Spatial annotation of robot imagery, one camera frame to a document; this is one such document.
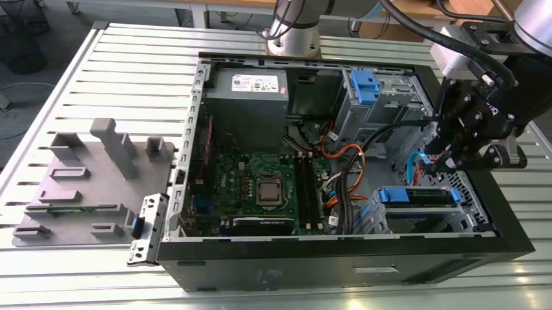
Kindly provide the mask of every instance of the white label sticker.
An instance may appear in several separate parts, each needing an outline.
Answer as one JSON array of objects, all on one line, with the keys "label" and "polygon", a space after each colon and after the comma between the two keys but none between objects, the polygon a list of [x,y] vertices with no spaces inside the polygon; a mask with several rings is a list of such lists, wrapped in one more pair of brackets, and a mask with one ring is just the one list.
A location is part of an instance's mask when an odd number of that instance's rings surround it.
[{"label": "white label sticker", "polygon": [[337,135],[333,131],[327,132],[327,136],[330,137],[331,140],[334,140],[334,141],[337,140]]},{"label": "white label sticker", "polygon": [[339,219],[335,216],[330,216],[327,218],[327,225],[337,226],[338,221],[339,221]]},{"label": "white label sticker", "polygon": [[232,92],[279,92],[276,76],[232,76]]}]

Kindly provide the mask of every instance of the side panel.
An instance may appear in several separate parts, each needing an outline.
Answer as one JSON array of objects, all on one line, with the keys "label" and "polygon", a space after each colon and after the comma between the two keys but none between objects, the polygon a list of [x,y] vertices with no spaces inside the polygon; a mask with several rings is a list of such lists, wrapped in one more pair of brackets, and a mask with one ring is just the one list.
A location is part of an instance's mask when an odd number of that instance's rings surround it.
[{"label": "side panel", "polygon": [[441,254],[160,263],[187,291],[263,291],[440,282],[488,261]]}]

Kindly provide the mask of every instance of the trash can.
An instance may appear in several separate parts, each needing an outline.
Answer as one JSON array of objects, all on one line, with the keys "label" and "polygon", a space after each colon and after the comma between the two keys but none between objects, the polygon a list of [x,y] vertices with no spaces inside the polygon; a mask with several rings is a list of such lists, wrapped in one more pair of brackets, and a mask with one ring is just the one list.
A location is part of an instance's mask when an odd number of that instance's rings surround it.
[{"label": "trash can", "polygon": [[45,67],[35,36],[8,16],[0,16],[0,62],[14,74],[31,74]]},{"label": "trash can", "polygon": [[0,6],[12,20],[22,24],[35,36],[44,34],[49,30],[49,24],[39,1],[0,0]]}]

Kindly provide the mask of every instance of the green circuit board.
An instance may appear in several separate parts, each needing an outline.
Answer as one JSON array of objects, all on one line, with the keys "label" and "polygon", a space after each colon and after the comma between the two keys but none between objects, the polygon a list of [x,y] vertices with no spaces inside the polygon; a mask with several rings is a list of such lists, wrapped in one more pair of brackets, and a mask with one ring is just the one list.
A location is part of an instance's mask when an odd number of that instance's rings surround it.
[{"label": "green circuit board", "polygon": [[[323,158],[313,159],[317,187],[322,184],[322,175],[327,171]],[[275,207],[259,205],[259,183],[267,181],[280,185],[280,204]],[[322,197],[317,193],[319,223],[322,229],[306,229],[298,221],[298,197],[295,195],[295,171],[292,155],[228,153],[215,158],[212,196],[210,212],[196,217],[196,225],[203,236],[219,236],[220,220],[243,216],[291,218],[295,220],[295,235],[329,234],[327,217],[322,209]]]}]

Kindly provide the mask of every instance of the wire bundle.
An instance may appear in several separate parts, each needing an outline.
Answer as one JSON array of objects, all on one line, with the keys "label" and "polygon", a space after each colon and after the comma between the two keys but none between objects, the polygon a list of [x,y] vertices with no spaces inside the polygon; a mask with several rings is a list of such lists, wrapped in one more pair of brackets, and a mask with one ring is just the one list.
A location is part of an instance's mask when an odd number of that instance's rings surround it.
[{"label": "wire bundle", "polygon": [[[286,19],[286,16],[287,16],[287,12],[288,12],[288,9],[290,9],[290,6],[291,6],[291,0],[287,0],[287,6],[286,6],[286,9],[284,9],[284,11],[283,11],[283,16],[282,16],[280,19],[279,19],[279,24],[278,24],[278,26],[276,26],[276,28],[275,28],[275,30],[274,30],[274,33],[264,35],[264,34],[262,34],[260,31],[256,31],[256,35],[258,35],[262,39],[264,39],[264,40],[267,40],[267,41],[275,40],[275,39],[279,39],[280,37],[283,37],[283,35],[288,33],[288,31],[291,30],[292,26],[295,26],[295,24],[296,24],[296,22],[298,22],[298,20],[299,20],[301,14],[302,14],[303,9],[305,9],[305,3],[306,3],[306,0],[303,0],[303,2],[301,3],[301,8],[299,8],[299,12],[298,12],[298,14],[296,14],[296,17],[295,17],[295,19],[292,20],[291,25],[288,25],[288,26],[287,26],[287,29],[284,29],[284,31],[282,31],[280,33],[278,33],[278,32],[279,32],[279,29],[280,29],[280,27],[282,27],[282,24],[283,24],[283,20]],[[275,12],[278,11],[278,7],[279,7],[279,0],[275,2],[275,5],[274,5],[272,22],[274,22],[274,20],[276,19],[276,17],[275,17],[275,16],[276,16],[276,15],[275,15],[276,13],[275,13]]]}]

